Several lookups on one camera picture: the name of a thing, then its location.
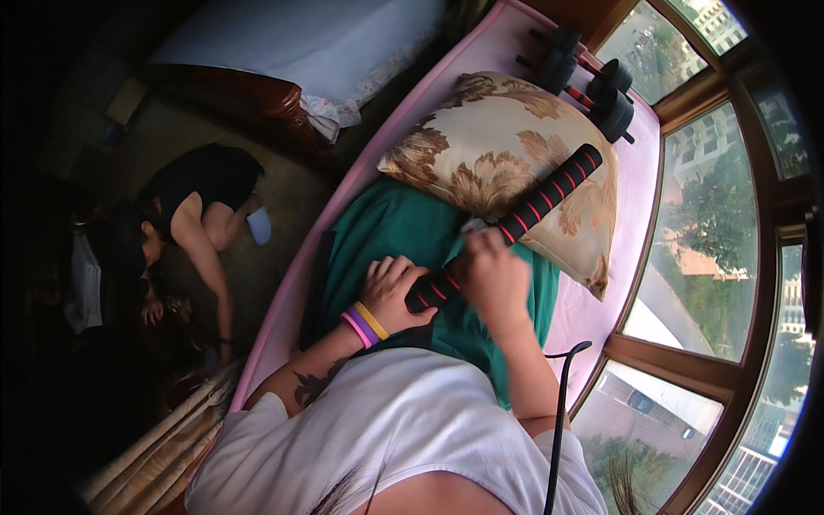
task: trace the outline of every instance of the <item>foam handle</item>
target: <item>foam handle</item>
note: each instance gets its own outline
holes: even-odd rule
[[[557,207],[602,162],[601,153],[589,143],[585,143],[536,188],[527,191],[509,214],[495,224],[501,229],[507,246],[515,243]],[[440,307],[458,294],[460,287],[454,279],[454,274],[450,272],[454,262],[455,258],[452,258],[443,269],[419,279],[406,295],[406,307],[410,312],[420,313],[427,307]]]

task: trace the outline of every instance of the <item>cord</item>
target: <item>cord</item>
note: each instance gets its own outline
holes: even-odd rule
[[[590,347],[592,347],[591,341],[583,341],[580,344],[577,344],[574,347],[572,347],[571,350],[567,353],[544,354],[544,356],[547,358],[562,358],[564,356],[566,357],[566,359],[564,360],[564,368],[561,371],[561,378],[559,381],[558,410],[556,411],[558,419],[555,423],[555,433],[552,439],[552,457],[550,458],[550,483],[546,489],[546,504],[544,505],[544,515],[550,515],[550,513],[552,513],[552,507],[555,504],[555,488],[558,486],[558,464],[560,463],[561,459],[561,437],[564,434],[563,414],[566,412],[566,384],[569,379],[569,365],[572,363],[572,358],[575,356],[576,353],[584,349],[589,349]]]

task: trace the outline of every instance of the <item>hand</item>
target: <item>hand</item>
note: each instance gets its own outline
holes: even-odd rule
[[[151,321],[152,325],[157,325],[157,322],[163,318],[163,302],[160,302],[156,297],[148,299],[143,305],[143,311],[140,315],[143,317],[144,324]]]
[[[531,327],[527,295],[532,270],[504,245],[500,229],[466,234],[455,275],[461,293],[496,342],[525,324]]]
[[[420,313],[410,313],[404,299],[415,280],[428,272],[425,267],[415,266],[402,255],[373,261],[363,281],[360,302],[390,335],[410,327],[427,325],[438,309],[428,307]]]

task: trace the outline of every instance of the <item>white t-shirt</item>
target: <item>white t-shirt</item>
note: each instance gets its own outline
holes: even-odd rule
[[[303,515],[356,469],[337,513],[350,513],[417,474],[448,471],[494,494],[513,513],[543,513],[552,431],[529,438],[477,367],[426,349],[350,360],[323,393],[289,418],[273,394],[230,413],[186,491],[190,515]],[[569,431],[561,442],[554,513],[606,505]]]

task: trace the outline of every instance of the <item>floral pillow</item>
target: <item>floral pillow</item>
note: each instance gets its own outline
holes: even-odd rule
[[[583,143],[598,149],[603,164],[520,242],[603,301],[618,160],[601,132],[557,96],[503,73],[464,75],[449,101],[377,167],[494,222]]]

